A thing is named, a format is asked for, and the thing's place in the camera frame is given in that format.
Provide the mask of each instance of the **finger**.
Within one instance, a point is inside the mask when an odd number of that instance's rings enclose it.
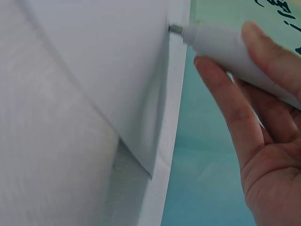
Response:
[[[242,38],[258,67],[276,84],[301,100],[301,58],[277,45],[252,22],[244,23]]]
[[[240,80],[236,83],[276,143],[290,143],[300,137],[299,129],[282,101],[248,83]]]
[[[301,112],[300,112],[300,110],[287,103],[283,102],[283,104],[286,107],[286,109],[290,112],[291,117],[293,118],[298,129],[301,130]]]
[[[242,169],[265,146],[261,127],[247,100],[216,63],[197,56],[194,64],[226,120]]]

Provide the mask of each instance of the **black handwriting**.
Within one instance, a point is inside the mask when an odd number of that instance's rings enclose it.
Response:
[[[280,10],[277,10],[277,12],[278,12],[280,15],[285,16],[285,17],[287,17],[287,18],[291,18],[291,19],[294,19],[294,20],[296,19],[294,16],[289,15],[289,14],[285,14],[285,13],[281,12]]]
[[[290,8],[288,7],[288,4],[286,1],[280,1],[280,0],[266,0],[269,4],[271,4],[272,6],[278,6],[280,8],[283,9],[283,11],[285,11],[286,13],[292,13]],[[255,2],[257,3],[257,5],[264,7],[262,4],[260,4],[258,2],[258,0],[255,0]]]
[[[294,29],[296,29],[296,30],[298,30],[298,31],[300,31],[301,32],[301,28],[299,28],[299,27],[297,27],[296,25],[293,25],[293,24],[289,24],[287,21],[283,21],[286,25],[290,25],[292,28],[294,28]]]
[[[257,5],[260,5],[261,7],[264,7],[262,4],[260,4],[260,3],[258,2],[258,0],[255,0],[255,2],[257,3]]]
[[[297,48],[295,49],[297,53],[299,53],[301,55],[301,47],[300,48]]]

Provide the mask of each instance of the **teal background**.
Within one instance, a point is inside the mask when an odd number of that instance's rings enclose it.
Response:
[[[301,32],[283,23],[266,0],[192,0],[190,20],[240,30],[253,20],[276,42],[294,51]],[[301,4],[287,1],[301,27]],[[161,226],[254,226],[240,184],[239,167],[226,123],[193,65],[187,50],[181,108],[171,176]]]

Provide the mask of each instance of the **white fabric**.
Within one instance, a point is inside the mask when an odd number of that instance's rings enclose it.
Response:
[[[97,226],[118,136],[0,2],[0,225]]]

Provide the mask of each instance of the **white sheet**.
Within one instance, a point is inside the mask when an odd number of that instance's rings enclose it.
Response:
[[[0,2],[0,225],[98,226],[118,135]]]
[[[167,0],[26,1],[63,63],[152,174],[165,106]]]

